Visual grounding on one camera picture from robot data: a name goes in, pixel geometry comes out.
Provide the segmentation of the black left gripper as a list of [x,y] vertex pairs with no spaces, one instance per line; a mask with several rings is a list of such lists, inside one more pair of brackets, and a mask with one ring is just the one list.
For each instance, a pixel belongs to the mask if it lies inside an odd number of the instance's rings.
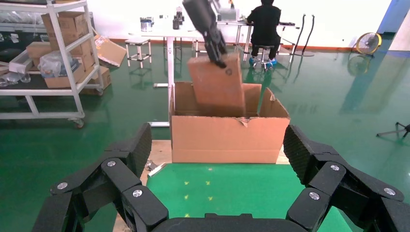
[[183,0],[193,26],[207,42],[207,54],[210,61],[220,68],[226,68],[222,56],[227,54],[226,42],[217,26],[217,13],[220,12],[219,0]]

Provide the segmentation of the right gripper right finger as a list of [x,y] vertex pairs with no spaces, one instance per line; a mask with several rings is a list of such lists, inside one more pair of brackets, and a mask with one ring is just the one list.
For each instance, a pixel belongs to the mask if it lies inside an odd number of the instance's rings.
[[295,125],[286,128],[284,154],[305,186],[287,212],[309,232],[335,207],[365,232],[407,232],[410,206],[403,193],[349,165],[330,145],[308,139]]

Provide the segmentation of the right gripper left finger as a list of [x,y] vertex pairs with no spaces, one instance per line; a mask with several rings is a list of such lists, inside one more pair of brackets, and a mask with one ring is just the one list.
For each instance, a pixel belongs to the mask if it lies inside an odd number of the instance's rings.
[[151,126],[144,123],[132,138],[112,143],[96,162],[53,184],[33,231],[82,232],[108,204],[131,231],[153,231],[168,209],[141,181],[151,146]]

